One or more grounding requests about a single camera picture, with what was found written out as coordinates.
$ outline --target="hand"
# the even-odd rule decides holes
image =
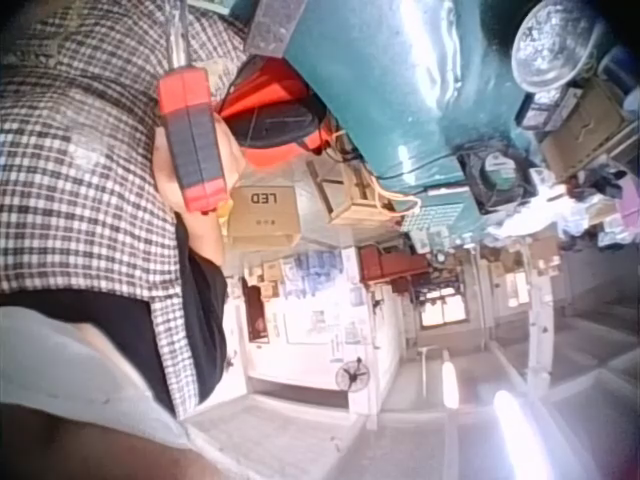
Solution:
[[[227,124],[217,114],[213,113],[216,126],[216,136],[218,138],[218,148],[222,169],[227,182],[227,191],[231,191],[237,183],[238,178],[247,165],[246,159],[240,150],[240,146]],[[156,181],[156,188],[162,200],[176,213],[186,214],[187,209],[182,198],[182,191],[176,178],[176,172],[171,161],[171,152],[167,144],[167,136],[164,128],[156,129],[155,142],[153,146],[152,158],[153,176]]]

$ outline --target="checkered shirt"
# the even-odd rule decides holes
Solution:
[[[151,174],[163,0],[76,1],[2,59],[0,293],[79,289],[147,301],[179,418],[199,401],[175,221]],[[245,56],[213,13],[190,10],[194,62],[214,97]]]

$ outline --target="black shirt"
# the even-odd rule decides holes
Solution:
[[[222,328],[227,282],[220,267],[189,249],[180,219],[176,235],[185,328],[203,402],[220,382],[227,357]],[[109,293],[61,289],[0,295],[0,305],[29,308],[68,323],[94,325],[140,372],[158,403],[175,414],[146,302]]]

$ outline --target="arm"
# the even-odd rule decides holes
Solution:
[[[240,147],[224,121],[215,115],[220,158],[227,189],[231,190],[246,165]],[[182,217],[189,233],[189,247],[218,266],[224,263],[224,241],[215,214],[201,215],[186,211],[182,192],[171,162],[171,153],[163,128],[156,130],[153,148],[153,174],[160,196],[165,203]]]

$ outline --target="metal bowl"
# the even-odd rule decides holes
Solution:
[[[518,30],[511,68],[518,84],[538,93],[560,87],[583,68],[603,26],[578,0],[545,0]]]

